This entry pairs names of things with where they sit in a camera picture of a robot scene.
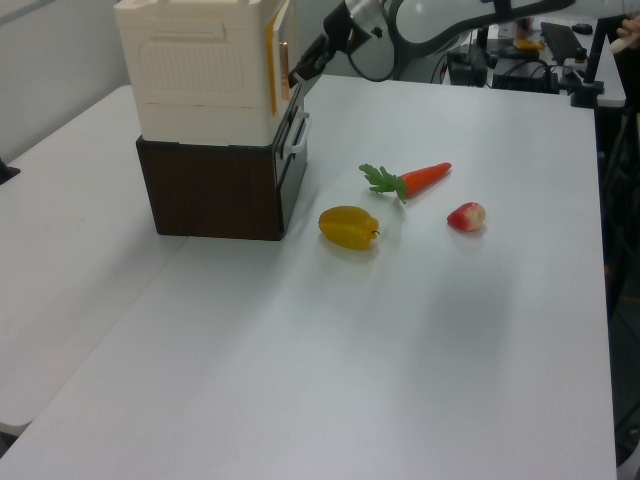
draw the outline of box handle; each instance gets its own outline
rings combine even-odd
[[[302,132],[300,133],[300,138],[298,139],[298,143],[294,144],[293,142],[296,141],[296,136],[298,135],[301,125]],[[287,139],[282,147],[284,158],[287,158],[292,153],[300,153],[305,149],[307,146],[307,138],[309,137],[309,130],[311,130],[311,116],[308,112],[298,110],[293,122],[291,122],[289,135],[287,135]]]

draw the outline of person's hand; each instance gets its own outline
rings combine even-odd
[[[618,36],[626,38],[634,33],[640,33],[640,13],[635,13],[632,18],[622,21],[622,28],[618,29]],[[640,38],[629,45],[628,48],[639,48]]]

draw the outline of metal stand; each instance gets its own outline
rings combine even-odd
[[[20,173],[19,169],[8,167],[4,164],[2,160],[0,160],[0,185],[8,182],[19,173]]]

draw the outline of white handle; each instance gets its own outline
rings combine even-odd
[[[304,122],[304,127],[302,131],[302,135],[300,135],[300,139],[298,143],[295,145],[293,142],[296,140],[296,135],[298,134],[298,129],[300,128],[300,124]],[[284,158],[286,159],[292,153],[300,153],[307,146],[307,137],[309,136],[309,130],[311,130],[311,116],[308,112],[303,112],[298,110],[296,113],[296,118],[291,122],[291,129],[289,130],[289,135],[284,142],[284,146],[282,147],[282,152],[284,153]]]
[[[619,38],[611,44],[611,53],[613,53],[614,55],[616,53],[620,53],[622,50],[635,42],[638,38],[640,38],[640,33],[632,33],[628,37]]]

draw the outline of brown wooden box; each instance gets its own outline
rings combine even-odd
[[[306,168],[306,147],[283,155],[285,140],[295,143],[308,128],[294,121],[302,98],[297,89],[274,142],[266,147],[184,145],[140,137],[136,147],[158,233],[280,240]]]

